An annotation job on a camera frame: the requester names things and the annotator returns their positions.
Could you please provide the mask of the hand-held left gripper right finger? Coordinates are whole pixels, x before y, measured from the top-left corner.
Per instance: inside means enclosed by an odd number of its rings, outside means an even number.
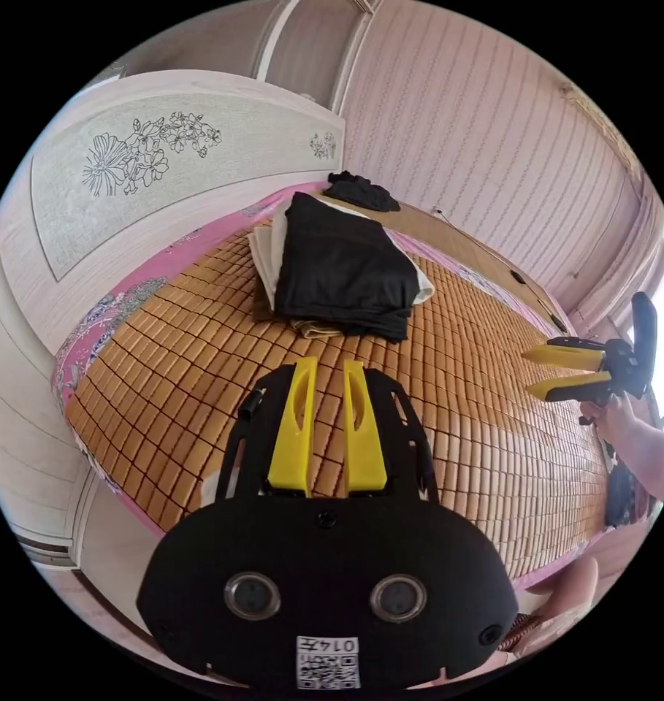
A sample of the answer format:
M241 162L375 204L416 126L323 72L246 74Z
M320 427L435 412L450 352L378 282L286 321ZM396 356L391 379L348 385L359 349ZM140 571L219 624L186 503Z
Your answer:
M344 484L346 491L383 491L387 472L362 362L343 362Z

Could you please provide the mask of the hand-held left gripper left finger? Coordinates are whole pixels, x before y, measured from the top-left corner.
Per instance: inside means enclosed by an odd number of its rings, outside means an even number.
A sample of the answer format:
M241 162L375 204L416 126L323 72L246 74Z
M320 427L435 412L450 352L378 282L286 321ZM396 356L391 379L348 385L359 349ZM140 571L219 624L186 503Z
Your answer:
M267 482L273 491L309 497L317 358L303 357L289 369Z

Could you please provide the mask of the person's right hand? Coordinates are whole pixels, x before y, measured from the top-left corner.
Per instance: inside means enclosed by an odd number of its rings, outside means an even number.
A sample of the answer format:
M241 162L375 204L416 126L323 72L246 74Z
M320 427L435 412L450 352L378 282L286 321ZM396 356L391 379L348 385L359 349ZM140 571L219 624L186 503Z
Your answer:
M640 428L626 392L612 394L604 405L585 401L579 404L579 408L582 416L596 426L600 437L617 451Z

